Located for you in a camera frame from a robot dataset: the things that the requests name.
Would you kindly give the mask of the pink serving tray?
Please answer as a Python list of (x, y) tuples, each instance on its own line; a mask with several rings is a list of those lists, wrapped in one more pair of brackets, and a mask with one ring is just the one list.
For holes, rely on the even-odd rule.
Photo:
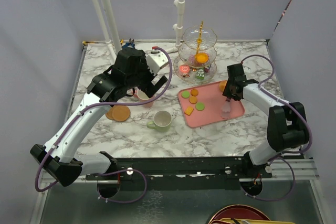
[[(178, 92), (178, 100), (181, 105), (185, 122), (189, 127), (201, 127), (224, 120), (235, 119), (244, 115), (245, 108), (242, 103), (240, 101), (231, 100), (230, 118), (223, 119), (221, 117), (222, 106), (224, 105), (226, 98), (222, 95), (222, 92), (219, 89), (219, 83), (220, 81), (213, 82), (193, 88), (183, 89)], [(182, 91), (188, 90), (190, 92), (192, 89), (198, 90), (198, 96), (196, 96), (197, 102), (204, 103), (205, 109), (203, 111), (196, 110), (196, 104), (191, 104), (188, 100), (189, 98), (185, 99), (181, 97)], [(188, 106), (192, 106), (194, 108), (194, 111), (190, 116), (184, 114), (184, 110)]]

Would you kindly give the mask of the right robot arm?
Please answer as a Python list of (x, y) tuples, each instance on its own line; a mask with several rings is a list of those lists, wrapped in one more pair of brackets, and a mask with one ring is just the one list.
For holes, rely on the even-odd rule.
[(248, 80), (241, 63), (228, 66), (227, 72), (223, 114), (229, 113), (231, 101), (246, 100), (268, 116), (267, 140), (244, 154), (241, 171), (246, 177), (254, 177), (259, 173), (260, 165), (265, 165), (288, 149), (309, 144), (312, 134), (302, 103), (282, 100), (263, 89), (258, 81)]

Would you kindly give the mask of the toy bread bun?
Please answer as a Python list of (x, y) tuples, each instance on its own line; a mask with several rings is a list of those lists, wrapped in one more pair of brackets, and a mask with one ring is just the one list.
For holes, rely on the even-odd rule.
[(227, 84), (227, 80), (221, 81), (219, 83), (219, 89), (220, 89), (221, 92), (224, 92), (226, 84)]

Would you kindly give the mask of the toy orange egg tart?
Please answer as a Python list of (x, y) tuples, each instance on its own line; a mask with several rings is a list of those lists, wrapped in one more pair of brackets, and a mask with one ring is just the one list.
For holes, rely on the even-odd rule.
[(195, 55), (195, 60), (197, 63), (206, 63), (208, 62), (208, 54), (204, 53), (204, 52), (199, 52)]

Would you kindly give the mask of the three-tier glass dessert stand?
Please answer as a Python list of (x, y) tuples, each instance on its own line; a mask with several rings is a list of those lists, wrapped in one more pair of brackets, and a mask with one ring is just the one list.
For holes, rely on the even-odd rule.
[(217, 71), (217, 35), (201, 21), (198, 26), (186, 29), (182, 38), (174, 60), (176, 75), (192, 84), (210, 82)]

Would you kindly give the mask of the pink-handled metal tongs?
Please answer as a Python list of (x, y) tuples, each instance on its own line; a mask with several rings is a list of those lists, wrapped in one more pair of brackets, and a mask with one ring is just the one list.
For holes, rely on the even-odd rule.
[(231, 98), (226, 98), (226, 101), (222, 106), (221, 117), (223, 119), (230, 118), (230, 112), (231, 112)]

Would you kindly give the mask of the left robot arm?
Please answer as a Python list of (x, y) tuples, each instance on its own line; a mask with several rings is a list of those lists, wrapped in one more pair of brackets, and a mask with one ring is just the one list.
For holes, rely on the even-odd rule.
[(121, 105), (127, 91), (138, 88), (151, 102), (167, 90), (171, 77), (162, 76), (156, 84), (152, 80), (165, 66), (172, 66), (169, 54), (156, 47), (157, 54), (147, 55), (143, 50), (124, 48), (115, 62), (95, 76), (87, 87), (82, 101), (61, 129), (45, 144), (35, 144), (30, 153), (39, 163), (35, 189), (39, 188), (40, 172), (45, 170), (55, 182), (67, 187), (79, 176), (99, 174), (104, 179), (115, 175), (116, 160), (106, 152), (76, 156), (76, 151), (92, 127), (111, 108)]

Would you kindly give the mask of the toy green cake slice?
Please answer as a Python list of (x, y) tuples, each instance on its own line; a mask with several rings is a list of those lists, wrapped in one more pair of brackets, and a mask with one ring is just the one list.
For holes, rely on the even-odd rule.
[(200, 68), (196, 71), (195, 78), (198, 80), (204, 80), (205, 79), (205, 71), (204, 69)]

